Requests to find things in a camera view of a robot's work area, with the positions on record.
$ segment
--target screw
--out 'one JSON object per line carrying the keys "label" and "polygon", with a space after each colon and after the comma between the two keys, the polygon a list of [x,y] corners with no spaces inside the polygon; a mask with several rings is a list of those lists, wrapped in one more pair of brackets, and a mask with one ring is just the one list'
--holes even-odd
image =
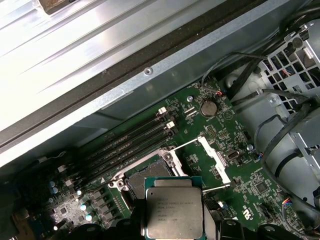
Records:
{"label": "screw", "polygon": [[246,146],[246,149],[247,149],[249,152],[251,152],[253,149],[255,149],[255,147],[254,147],[252,144],[248,144],[248,145]]}
{"label": "screw", "polygon": [[264,229],[267,230],[268,232],[275,232],[276,231],[272,226],[265,226]]}
{"label": "screw", "polygon": [[186,97],[186,100],[191,103],[193,100],[194,100],[194,97],[193,96],[187,96]]}
{"label": "screw", "polygon": [[273,98],[271,98],[271,99],[269,100],[269,102],[272,103],[272,104],[275,103],[276,101],[277,101],[277,99],[276,99],[275,97],[273,97]]}
{"label": "screw", "polygon": [[232,221],[232,220],[226,221],[226,224],[228,224],[228,225],[230,225],[230,226],[236,225],[236,223],[235,223],[234,221]]}
{"label": "screw", "polygon": [[150,76],[153,72],[154,72],[154,70],[151,67],[147,67],[144,70],[144,74],[147,75],[147,76]]}
{"label": "screw", "polygon": [[171,159],[171,155],[168,153],[168,154],[164,155],[164,158],[165,158],[166,160],[169,160],[169,159]]}

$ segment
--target white label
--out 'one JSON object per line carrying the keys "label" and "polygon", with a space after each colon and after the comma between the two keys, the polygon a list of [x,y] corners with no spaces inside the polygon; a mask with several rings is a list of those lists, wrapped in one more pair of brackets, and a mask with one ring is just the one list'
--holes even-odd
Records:
{"label": "white label", "polygon": [[252,220],[251,213],[249,212],[249,209],[244,210],[243,215],[246,220]]}

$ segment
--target metal panel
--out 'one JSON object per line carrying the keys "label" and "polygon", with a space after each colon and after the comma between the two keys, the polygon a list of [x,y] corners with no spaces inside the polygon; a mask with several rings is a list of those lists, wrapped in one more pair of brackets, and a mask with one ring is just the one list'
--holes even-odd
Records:
{"label": "metal panel", "polygon": [[[0,166],[21,156],[90,114],[104,108],[103,114],[127,119],[155,102],[198,79],[214,61],[231,52],[256,48],[257,42],[269,37],[279,21],[301,4],[299,0],[269,0],[230,21],[219,29],[151,66],[152,75],[143,72],[132,77],[92,102],[77,109],[49,127],[35,133],[0,155]],[[113,128],[115,121],[108,121]],[[54,137],[51,145],[59,142]]]}
{"label": "metal panel", "polygon": [[222,2],[79,0],[48,16],[2,1],[0,130]]}

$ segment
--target hole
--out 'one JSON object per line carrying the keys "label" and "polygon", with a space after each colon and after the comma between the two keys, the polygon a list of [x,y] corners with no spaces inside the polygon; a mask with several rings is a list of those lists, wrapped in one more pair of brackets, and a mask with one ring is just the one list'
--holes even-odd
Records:
{"label": "hole", "polygon": [[287,66],[285,70],[290,76],[295,74],[295,70],[292,68],[292,66]]}
{"label": "hole", "polygon": [[264,63],[266,68],[269,69],[270,72],[274,70],[274,68],[271,66],[270,62],[267,59],[263,60],[262,62]]}
{"label": "hole", "polygon": [[291,101],[289,101],[289,103],[291,104],[293,109],[297,106],[296,100],[291,100]]}
{"label": "hole", "polygon": [[299,74],[299,76],[300,76],[301,80],[304,83],[310,82],[310,79],[309,79],[308,75],[305,72]]}
{"label": "hole", "polygon": [[278,59],[280,60],[280,62],[282,63],[283,66],[286,66],[289,64],[286,56],[283,54],[283,52],[279,52],[277,55]]}
{"label": "hole", "polygon": [[316,65],[315,60],[309,59],[303,49],[297,51],[296,54],[306,69]]}
{"label": "hole", "polygon": [[281,90],[278,85],[274,85],[273,88],[274,88],[275,90]]}
{"label": "hole", "polygon": [[312,68],[308,71],[312,80],[317,87],[320,87],[320,70],[318,67]]}
{"label": "hole", "polygon": [[293,86],[292,89],[293,89],[293,91],[294,91],[295,93],[299,93],[299,94],[302,93],[302,90],[301,90],[301,88],[300,88],[298,85]]}
{"label": "hole", "polygon": [[285,106],[285,108],[286,108],[287,110],[292,109],[291,105],[290,105],[288,102],[284,102],[283,105]]}
{"label": "hole", "polygon": [[289,42],[288,46],[283,51],[285,55],[288,57],[288,59],[290,60],[290,62],[297,60],[297,57],[295,55],[296,49],[294,48],[292,42]]}
{"label": "hole", "polygon": [[278,73],[274,74],[273,77],[275,78],[275,80],[276,80],[277,82],[279,82],[279,81],[282,80]]}
{"label": "hole", "polygon": [[298,61],[293,64],[293,67],[297,73],[304,70],[304,68],[301,66],[300,62],[298,62]]}
{"label": "hole", "polygon": [[283,79],[290,77],[289,73],[285,69],[282,69],[279,73]]}
{"label": "hole", "polygon": [[314,89],[315,86],[312,83],[308,83],[307,85],[305,85],[306,89],[310,90],[310,89]]}
{"label": "hole", "polygon": [[273,62],[273,65],[276,67],[276,69],[279,70],[280,68],[282,68],[280,62],[275,56],[271,58],[271,61]]}
{"label": "hole", "polygon": [[273,76],[269,76],[268,79],[269,79],[269,82],[270,82],[271,84],[275,84],[275,83],[276,83],[276,81],[275,81],[275,79],[274,79]]}
{"label": "hole", "polygon": [[283,82],[279,82],[279,86],[283,91],[287,90],[287,87]]}
{"label": "hole", "polygon": [[292,40],[292,46],[295,49],[302,48],[303,45],[304,45],[304,42],[299,37],[296,37]]}
{"label": "hole", "polygon": [[284,96],[279,96],[281,101],[286,101],[287,99]]}

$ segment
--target capacitor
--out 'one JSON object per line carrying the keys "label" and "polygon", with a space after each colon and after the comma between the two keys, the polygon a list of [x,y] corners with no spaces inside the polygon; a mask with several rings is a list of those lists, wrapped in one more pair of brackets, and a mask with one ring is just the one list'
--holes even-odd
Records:
{"label": "capacitor", "polygon": [[246,146],[246,149],[247,149],[249,152],[251,152],[252,150],[255,149],[255,147],[254,147],[252,144],[248,144],[248,145]]}
{"label": "capacitor", "polygon": [[50,182],[49,182],[49,186],[50,186],[51,188],[53,188],[55,185],[56,185],[56,183],[55,183],[54,181],[50,181]]}
{"label": "capacitor", "polygon": [[217,105],[213,101],[205,101],[200,110],[205,117],[213,117],[216,115],[217,109]]}
{"label": "capacitor", "polygon": [[86,201],[86,202],[84,202],[84,203],[81,204],[80,209],[81,209],[82,211],[85,211],[85,210],[89,207],[89,205],[90,205],[90,202],[89,202],[89,201]]}
{"label": "capacitor", "polygon": [[52,188],[52,193],[53,194],[57,194],[59,192],[58,188],[57,187],[53,187]]}
{"label": "capacitor", "polygon": [[92,211],[85,216],[85,220],[87,220],[88,222],[91,222],[94,216],[95,216],[95,212]]}

